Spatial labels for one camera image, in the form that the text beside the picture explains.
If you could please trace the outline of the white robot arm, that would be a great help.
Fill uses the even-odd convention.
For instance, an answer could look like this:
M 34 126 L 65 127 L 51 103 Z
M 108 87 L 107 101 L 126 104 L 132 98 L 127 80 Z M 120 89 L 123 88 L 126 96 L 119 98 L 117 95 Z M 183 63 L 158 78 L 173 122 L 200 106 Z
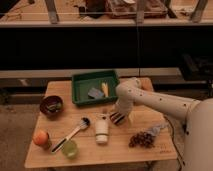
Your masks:
M 213 171 L 213 98 L 200 101 L 146 91 L 135 77 L 120 83 L 116 94 L 115 110 L 121 116 L 128 116 L 138 103 L 185 122 L 182 171 Z

